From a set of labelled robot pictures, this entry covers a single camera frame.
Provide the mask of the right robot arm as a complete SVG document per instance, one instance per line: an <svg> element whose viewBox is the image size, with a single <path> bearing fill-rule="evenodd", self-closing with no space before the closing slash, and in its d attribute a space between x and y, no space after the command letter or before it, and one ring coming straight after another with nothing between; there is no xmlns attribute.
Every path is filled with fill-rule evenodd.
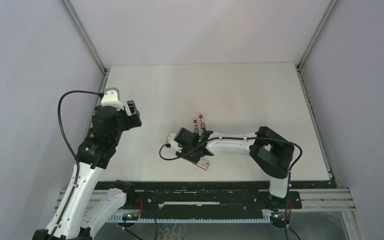
<svg viewBox="0 0 384 240"><path fill-rule="evenodd" d="M238 155L251 158L269 176L269 203L275 208L288 203L291 170L303 155L298 144L267 126L247 134L223 134L211 130L199 133L182 127L167 136L166 144L175 149L176 158L203 168L207 166L204 157Z"/></svg>

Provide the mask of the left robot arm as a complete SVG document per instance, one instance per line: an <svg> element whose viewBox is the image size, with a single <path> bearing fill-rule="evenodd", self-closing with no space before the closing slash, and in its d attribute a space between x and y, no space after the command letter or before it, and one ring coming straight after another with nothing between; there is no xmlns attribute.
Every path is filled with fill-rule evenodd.
<svg viewBox="0 0 384 240"><path fill-rule="evenodd" d="M68 188L50 223L36 230L34 240L92 240L118 208L136 203L133 184L121 180L91 211L86 211L96 184L116 153L123 132L141 127L140 112L133 100L127 106L105 101L95 108L92 127L79 145Z"/></svg>

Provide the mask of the red white staple box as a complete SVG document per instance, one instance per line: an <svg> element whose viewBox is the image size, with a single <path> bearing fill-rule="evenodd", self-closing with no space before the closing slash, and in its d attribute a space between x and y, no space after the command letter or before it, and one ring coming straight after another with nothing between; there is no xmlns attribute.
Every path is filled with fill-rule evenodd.
<svg viewBox="0 0 384 240"><path fill-rule="evenodd" d="M204 158L200 158L200 159L195 163L195 165L196 165L198 168L200 168L200 169L202 169L202 170L204 170L204 171L207 171L207 170L208 170L210 164L211 164L211 163L210 163L208 160L204 159Z"/></svg>

